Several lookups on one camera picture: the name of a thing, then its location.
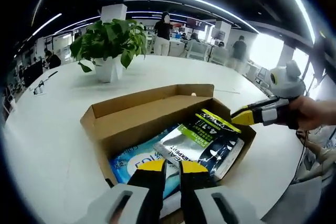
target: cable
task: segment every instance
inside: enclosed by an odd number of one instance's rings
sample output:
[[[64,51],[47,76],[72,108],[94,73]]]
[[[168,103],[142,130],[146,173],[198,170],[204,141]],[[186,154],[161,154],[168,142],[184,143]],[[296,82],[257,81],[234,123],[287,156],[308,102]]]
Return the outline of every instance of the cable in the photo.
[[[296,167],[296,170],[295,170],[295,173],[294,173],[294,177],[293,177],[292,181],[290,182],[290,185],[294,182],[295,177],[296,177],[296,173],[298,172],[299,166],[300,166],[300,164],[301,164],[302,156],[303,156],[303,153],[305,152],[305,148],[306,148],[306,141],[307,141],[307,138],[308,138],[308,131],[305,131],[305,135],[304,135],[304,139],[305,139],[305,141],[303,142],[303,148],[302,148],[301,156],[300,156],[300,159],[299,159],[299,163],[298,163],[298,165],[297,165],[297,167]]]

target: green label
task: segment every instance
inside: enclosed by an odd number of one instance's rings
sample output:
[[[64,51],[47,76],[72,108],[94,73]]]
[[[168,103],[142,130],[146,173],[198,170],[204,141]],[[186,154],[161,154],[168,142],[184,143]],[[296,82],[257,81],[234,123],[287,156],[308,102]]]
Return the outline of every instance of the green label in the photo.
[[[201,138],[199,135],[197,135],[195,132],[187,129],[183,124],[181,124],[178,127],[178,130],[185,136],[189,137],[192,141],[199,144],[203,148],[207,148],[210,142],[207,140]]]

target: open cardboard box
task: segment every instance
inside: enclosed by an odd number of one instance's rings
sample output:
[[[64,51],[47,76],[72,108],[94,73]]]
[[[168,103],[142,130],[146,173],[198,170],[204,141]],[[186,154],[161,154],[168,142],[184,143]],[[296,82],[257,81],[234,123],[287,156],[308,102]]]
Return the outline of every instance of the open cardboard box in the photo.
[[[125,148],[143,143],[176,123],[184,122],[197,110],[206,108],[228,122],[230,109],[213,98],[211,84],[178,84],[146,90],[93,104],[80,122],[94,143],[97,159],[105,179],[114,185],[118,182],[108,159]],[[248,126],[236,125],[245,142],[242,151],[225,177],[225,183],[244,158],[256,132]],[[180,223],[182,211],[178,210],[163,223]]]

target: finger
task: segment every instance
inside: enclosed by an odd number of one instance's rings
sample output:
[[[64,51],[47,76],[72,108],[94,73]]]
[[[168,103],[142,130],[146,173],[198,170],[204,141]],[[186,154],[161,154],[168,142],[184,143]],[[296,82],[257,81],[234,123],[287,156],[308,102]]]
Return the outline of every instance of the finger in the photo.
[[[293,100],[289,103],[289,109],[290,110],[298,110],[302,106],[304,101],[305,101],[305,99],[304,99],[303,96],[297,97],[295,100]]]

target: human hand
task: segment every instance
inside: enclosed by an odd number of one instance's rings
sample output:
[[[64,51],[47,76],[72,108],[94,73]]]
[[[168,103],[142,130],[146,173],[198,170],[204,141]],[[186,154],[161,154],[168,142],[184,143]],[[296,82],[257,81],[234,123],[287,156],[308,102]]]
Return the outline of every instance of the human hand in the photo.
[[[309,97],[296,98],[289,103],[289,109],[299,111],[298,123],[302,130],[313,130],[323,123],[324,106]]]

